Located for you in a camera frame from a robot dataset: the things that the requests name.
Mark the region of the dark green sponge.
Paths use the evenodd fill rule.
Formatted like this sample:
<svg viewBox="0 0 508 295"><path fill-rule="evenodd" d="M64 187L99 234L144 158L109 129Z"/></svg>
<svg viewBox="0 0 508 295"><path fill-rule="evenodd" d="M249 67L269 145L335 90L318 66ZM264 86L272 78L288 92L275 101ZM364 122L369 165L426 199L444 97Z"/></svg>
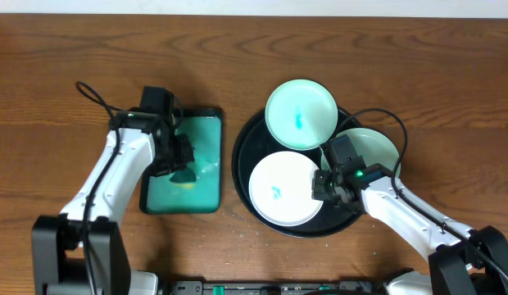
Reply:
<svg viewBox="0 0 508 295"><path fill-rule="evenodd" d="M197 176L191 167L186 166L182 170L175 171L169 178L169 181L174 186L191 189L196 184Z"/></svg>

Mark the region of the mint green plate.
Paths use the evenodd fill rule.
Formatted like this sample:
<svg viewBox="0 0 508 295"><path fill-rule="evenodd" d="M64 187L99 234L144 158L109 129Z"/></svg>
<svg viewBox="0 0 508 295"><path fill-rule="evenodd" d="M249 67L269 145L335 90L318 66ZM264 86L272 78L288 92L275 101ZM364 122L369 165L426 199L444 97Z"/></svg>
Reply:
<svg viewBox="0 0 508 295"><path fill-rule="evenodd" d="M335 135L335 138L347 135L356 149L359 157L362 157L366 166L381 164L392 170L399 157L399 151L392 141L384 134L367 128L345 129Z"/></svg>

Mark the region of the white plate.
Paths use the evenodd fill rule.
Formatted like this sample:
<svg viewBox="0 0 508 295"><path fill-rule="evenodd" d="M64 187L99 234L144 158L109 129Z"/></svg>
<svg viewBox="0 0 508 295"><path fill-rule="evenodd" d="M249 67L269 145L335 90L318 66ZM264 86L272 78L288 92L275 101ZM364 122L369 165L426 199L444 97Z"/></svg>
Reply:
<svg viewBox="0 0 508 295"><path fill-rule="evenodd" d="M312 180L319 167L297 152L275 152L254 167L248 182L257 213L273 225L298 226L323 206L312 198Z"/></svg>

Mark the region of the mint plate with stain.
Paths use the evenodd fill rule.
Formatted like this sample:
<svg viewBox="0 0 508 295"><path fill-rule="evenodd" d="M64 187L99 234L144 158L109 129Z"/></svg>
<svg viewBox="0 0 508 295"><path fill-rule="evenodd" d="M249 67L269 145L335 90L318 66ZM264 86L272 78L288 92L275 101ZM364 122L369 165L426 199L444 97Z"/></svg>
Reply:
<svg viewBox="0 0 508 295"><path fill-rule="evenodd" d="M293 79L276 88L265 105L272 137L298 151L317 148L334 133L338 106L331 92L308 79Z"/></svg>

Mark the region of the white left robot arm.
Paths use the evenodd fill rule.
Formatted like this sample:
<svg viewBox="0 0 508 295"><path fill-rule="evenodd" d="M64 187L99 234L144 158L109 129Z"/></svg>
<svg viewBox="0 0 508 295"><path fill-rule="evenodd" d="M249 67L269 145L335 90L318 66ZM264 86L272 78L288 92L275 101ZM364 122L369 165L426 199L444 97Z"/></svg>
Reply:
<svg viewBox="0 0 508 295"><path fill-rule="evenodd" d="M168 175L193 160L188 136L163 122L113 124L82 188L31 229L37 294L159 294L158 275L129 265L120 223L142 174Z"/></svg>

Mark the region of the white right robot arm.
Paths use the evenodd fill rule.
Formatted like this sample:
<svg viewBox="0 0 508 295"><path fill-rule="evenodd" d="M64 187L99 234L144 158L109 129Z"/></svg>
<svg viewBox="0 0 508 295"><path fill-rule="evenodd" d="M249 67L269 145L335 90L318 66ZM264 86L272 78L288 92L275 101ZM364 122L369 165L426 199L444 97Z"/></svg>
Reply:
<svg viewBox="0 0 508 295"><path fill-rule="evenodd" d="M442 214L380 164L317 170L312 197L380 220L429 263L428 275L409 270L384 283L386 294L508 294L505 236Z"/></svg>

